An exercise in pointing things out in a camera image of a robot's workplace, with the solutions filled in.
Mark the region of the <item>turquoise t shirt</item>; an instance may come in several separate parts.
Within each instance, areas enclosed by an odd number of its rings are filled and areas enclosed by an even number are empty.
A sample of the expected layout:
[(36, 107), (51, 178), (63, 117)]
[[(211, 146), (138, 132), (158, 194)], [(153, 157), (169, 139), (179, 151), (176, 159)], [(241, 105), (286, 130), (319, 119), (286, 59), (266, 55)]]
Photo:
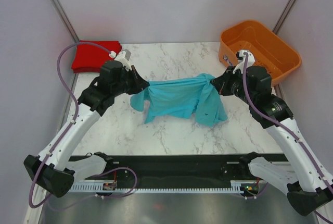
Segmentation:
[(202, 73), (192, 78), (149, 81), (147, 88), (131, 97), (130, 105), (143, 111), (144, 102), (149, 102), (145, 123), (165, 115), (183, 119), (195, 115), (198, 124), (213, 127), (227, 120), (220, 95), (211, 84), (213, 79), (214, 76)]

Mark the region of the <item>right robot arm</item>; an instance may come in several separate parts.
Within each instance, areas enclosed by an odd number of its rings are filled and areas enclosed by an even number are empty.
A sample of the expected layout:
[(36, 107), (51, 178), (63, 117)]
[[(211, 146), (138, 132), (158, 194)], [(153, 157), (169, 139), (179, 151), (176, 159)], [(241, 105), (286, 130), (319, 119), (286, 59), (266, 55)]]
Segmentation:
[(271, 83), (261, 66), (246, 71), (229, 66), (211, 81), (221, 96), (234, 95), (249, 106), (252, 118), (276, 141), (293, 169), (287, 172), (252, 152), (241, 158), (239, 175), (265, 180), (286, 195), (298, 214), (307, 216), (332, 201), (332, 174), (310, 150), (285, 101), (272, 94)]

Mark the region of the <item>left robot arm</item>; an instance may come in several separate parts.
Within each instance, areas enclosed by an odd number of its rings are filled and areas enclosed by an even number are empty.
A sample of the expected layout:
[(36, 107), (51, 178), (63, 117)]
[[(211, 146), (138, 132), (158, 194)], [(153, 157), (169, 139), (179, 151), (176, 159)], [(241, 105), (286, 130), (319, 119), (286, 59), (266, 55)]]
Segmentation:
[(114, 166), (110, 158), (97, 152), (79, 161), (70, 161), (87, 131), (114, 104), (122, 94), (138, 94), (149, 87), (134, 66), (127, 69), (121, 62), (107, 61), (78, 99), (74, 116), (57, 133), (54, 139), (37, 156), (28, 155), (23, 164), (30, 178), (51, 195), (63, 197), (72, 185), (99, 175), (112, 177)]

